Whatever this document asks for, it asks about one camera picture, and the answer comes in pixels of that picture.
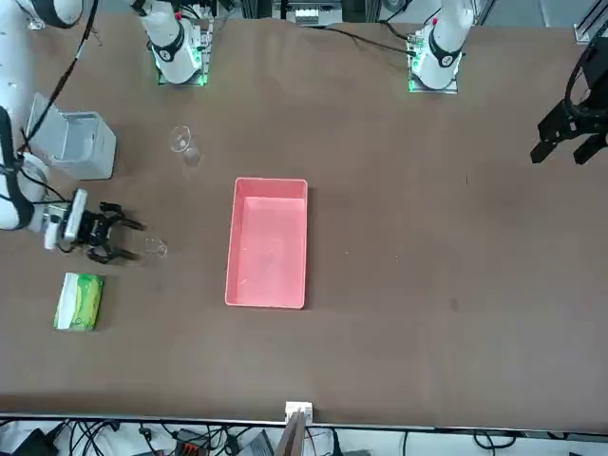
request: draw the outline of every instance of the pink plastic bin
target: pink plastic bin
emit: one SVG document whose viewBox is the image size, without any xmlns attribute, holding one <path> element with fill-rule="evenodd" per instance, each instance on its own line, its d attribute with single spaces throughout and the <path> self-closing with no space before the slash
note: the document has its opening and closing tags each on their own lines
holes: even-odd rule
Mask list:
<svg viewBox="0 0 608 456">
<path fill-rule="evenodd" d="M 238 178 L 226 277 L 229 306 L 304 306 L 308 183 Z"/>
</svg>

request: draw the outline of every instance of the green tissue box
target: green tissue box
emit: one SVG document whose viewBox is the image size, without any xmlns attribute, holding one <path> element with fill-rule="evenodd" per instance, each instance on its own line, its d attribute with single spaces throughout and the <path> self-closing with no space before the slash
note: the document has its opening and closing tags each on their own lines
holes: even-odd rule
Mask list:
<svg viewBox="0 0 608 456">
<path fill-rule="evenodd" d="M 60 331 L 93 331 L 104 281 L 98 275 L 67 273 L 53 326 Z"/>
</svg>

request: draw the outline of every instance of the table surface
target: table surface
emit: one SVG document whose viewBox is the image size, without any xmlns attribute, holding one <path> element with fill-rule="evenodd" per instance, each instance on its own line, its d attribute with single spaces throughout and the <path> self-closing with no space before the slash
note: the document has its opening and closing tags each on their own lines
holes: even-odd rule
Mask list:
<svg viewBox="0 0 608 456">
<path fill-rule="evenodd" d="M 118 137 L 89 207 L 135 211 L 168 256 L 101 266 L 3 234 L 2 410 L 281 420 L 305 400 L 321 422 L 607 430 L 608 157 L 528 156 L 572 30 L 475 28 L 441 96 L 408 94 L 401 54 L 274 20 L 218 25 L 209 86 L 158 87 L 136 17 L 97 29 L 59 100 Z M 79 34 L 35 36 L 46 94 Z M 195 170 L 167 145 L 181 124 Z M 302 311 L 224 304 L 242 176 L 310 185 Z M 65 272 L 105 276 L 97 331 L 53 330 Z"/>
</svg>

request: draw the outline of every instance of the clear plastic cup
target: clear plastic cup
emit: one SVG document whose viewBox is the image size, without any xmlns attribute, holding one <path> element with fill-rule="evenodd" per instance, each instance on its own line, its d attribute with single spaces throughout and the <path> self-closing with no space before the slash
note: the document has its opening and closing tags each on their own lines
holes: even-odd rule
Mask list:
<svg viewBox="0 0 608 456">
<path fill-rule="evenodd" d="M 171 132 L 169 139 L 171 150 L 183 157 L 187 166 L 196 167 L 200 162 L 200 151 L 197 147 L 190 128 L 187 126 L 176 126 Z"/>
</svg>

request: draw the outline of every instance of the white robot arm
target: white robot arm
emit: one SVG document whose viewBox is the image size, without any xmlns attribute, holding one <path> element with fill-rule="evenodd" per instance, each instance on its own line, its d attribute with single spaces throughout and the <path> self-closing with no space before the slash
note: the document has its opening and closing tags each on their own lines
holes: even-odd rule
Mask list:
<svg viewBox="0 0 608 456">
<path fill-rule="evenodd" d="M 33 100 L 33 64 L 28 22 L 20 6 L 12 0 L 0 2 L 0 229 L 30 227 L 40 231 L 41 201 L 45 188 L 16 172 L 16 153 Z M 24 155 L 24 170 L 39 181 L 48 178 L 47 167 L 30 154 Z"/>
<path fill-rule="evenodd" d="M 202 68 L 195 52 L 200 29 L 187 19 L 178 20 L 171 3 L 159 0 L 125 0 L 140 15 L 159 70 L 172 84 L 188 81 Z"/>
<path fill-rule="evenodd" d="M 422 84 L 434 90 L 449 86 L 456 77 L 462 48 L 475 14 L 471 0 L 443 0 L 436 24 L 422 31 L 423 49 L 412 69 Z"/>
<path fill-rule="evenodd" d="M 82 0 L 15 0 L 32 18 L 58 29 L 70 29 L 83 15 Z"/>
</svg>

